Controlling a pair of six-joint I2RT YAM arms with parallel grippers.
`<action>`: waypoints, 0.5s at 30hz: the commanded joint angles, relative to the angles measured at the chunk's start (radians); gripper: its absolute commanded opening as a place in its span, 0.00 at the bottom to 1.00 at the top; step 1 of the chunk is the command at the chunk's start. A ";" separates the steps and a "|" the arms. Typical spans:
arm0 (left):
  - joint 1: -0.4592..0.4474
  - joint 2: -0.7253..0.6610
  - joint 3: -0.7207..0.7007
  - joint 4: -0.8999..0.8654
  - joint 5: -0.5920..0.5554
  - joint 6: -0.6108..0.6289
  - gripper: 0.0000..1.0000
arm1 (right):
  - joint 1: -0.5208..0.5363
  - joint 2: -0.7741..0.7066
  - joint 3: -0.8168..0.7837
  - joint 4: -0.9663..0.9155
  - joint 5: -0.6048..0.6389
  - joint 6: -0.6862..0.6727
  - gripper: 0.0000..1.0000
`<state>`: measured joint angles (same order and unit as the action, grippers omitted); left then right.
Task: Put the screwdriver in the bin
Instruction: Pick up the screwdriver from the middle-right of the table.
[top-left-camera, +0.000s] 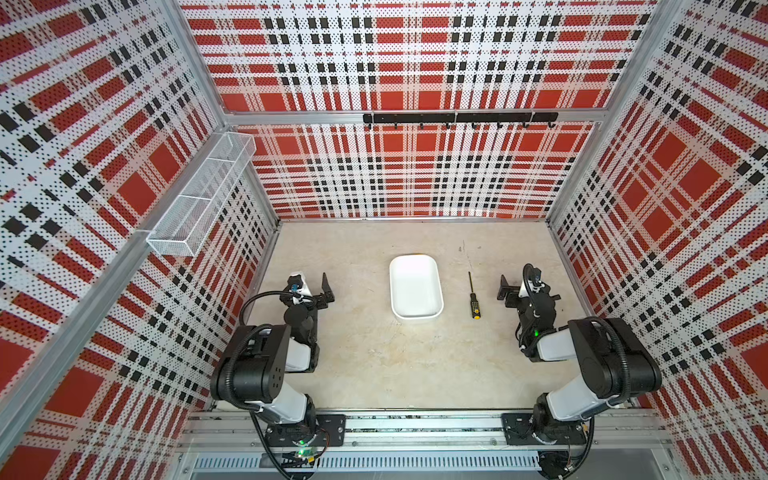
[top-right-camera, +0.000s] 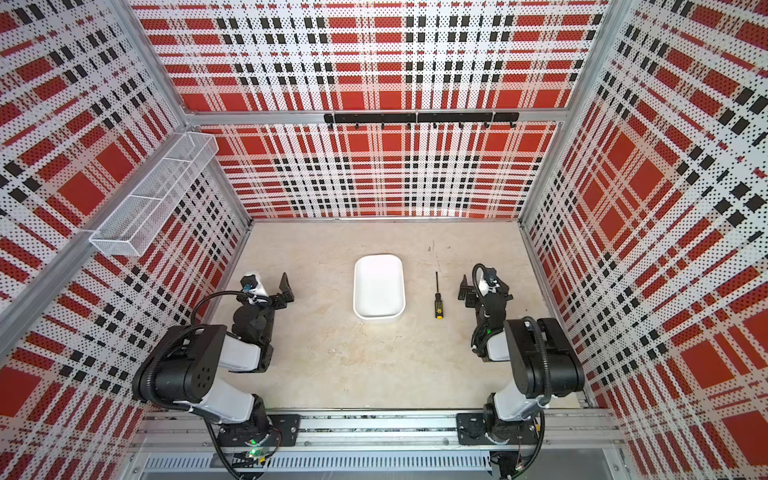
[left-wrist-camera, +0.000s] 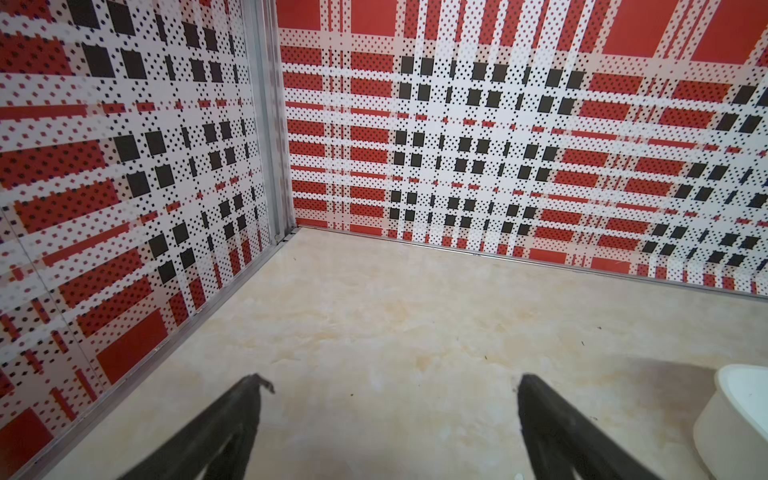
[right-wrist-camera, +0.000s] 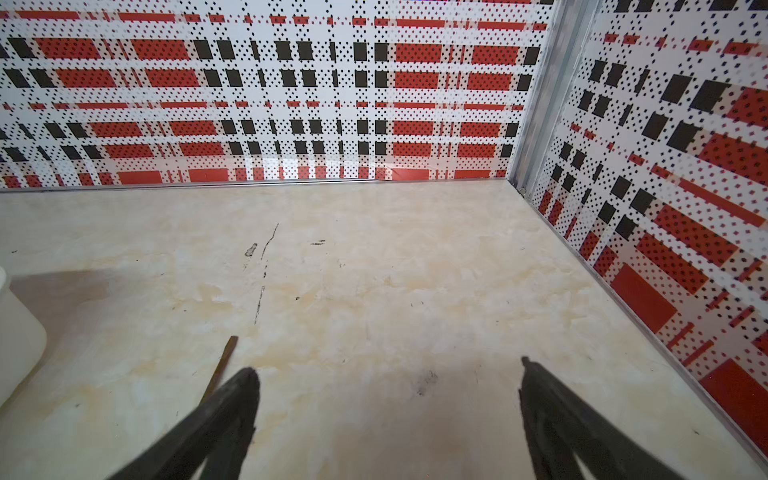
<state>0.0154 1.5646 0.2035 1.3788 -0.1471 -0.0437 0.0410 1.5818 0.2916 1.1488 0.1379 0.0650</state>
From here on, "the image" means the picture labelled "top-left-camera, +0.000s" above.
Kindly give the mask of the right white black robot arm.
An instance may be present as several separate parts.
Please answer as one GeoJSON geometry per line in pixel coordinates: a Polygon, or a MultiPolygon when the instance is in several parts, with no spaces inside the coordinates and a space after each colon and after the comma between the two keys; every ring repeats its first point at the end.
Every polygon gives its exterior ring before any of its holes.
{"type": "Polygon", "coordinates": [[[497,299],[518,314],[515,339],[524,357],[533,363],[574,360],[579,367],[564,386],[539,395],[530,412],[502,415],[507,444],[585,445],[585,425],[595,416],[660,389],[660,367],[624,320],[585,317],[557,328],[560,297],[533,265],[525,266],[519,285],[502,276],[497,299]]]}

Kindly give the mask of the black yellow screwdriver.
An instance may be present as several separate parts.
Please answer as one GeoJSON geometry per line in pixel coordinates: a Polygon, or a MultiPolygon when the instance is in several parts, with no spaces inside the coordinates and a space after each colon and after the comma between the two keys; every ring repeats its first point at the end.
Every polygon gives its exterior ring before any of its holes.
{"type": "Polygon", "coordinates": [[[476,292],[474,290],[474,284],[472,280],[472,274],[468,273],[468,279],[470,284],[470,309],[471,309],[471,316],[475,320],[479,320],[482,317],[479,300],[477,298],[476,292]]]}

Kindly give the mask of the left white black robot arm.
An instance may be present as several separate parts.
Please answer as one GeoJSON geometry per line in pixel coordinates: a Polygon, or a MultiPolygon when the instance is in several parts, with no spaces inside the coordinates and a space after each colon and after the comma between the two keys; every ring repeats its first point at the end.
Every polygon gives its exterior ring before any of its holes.
{"type": "Polygon", "coordinates": [[[326,275],[321,291],[314,294],[304,274],[296,272],[283,289],[257,293],[243,304],[239,324],[212,374],[210,390],[215,401],[250,414],[265,447],[304,450],[344,443],[346,416],[320,414],[311,396],[287,380],[318,367],[319,312],[334,301],[326,275]],[[248,324],[247,309],[269,297],[285,307],[282,320],[248,324]]]}

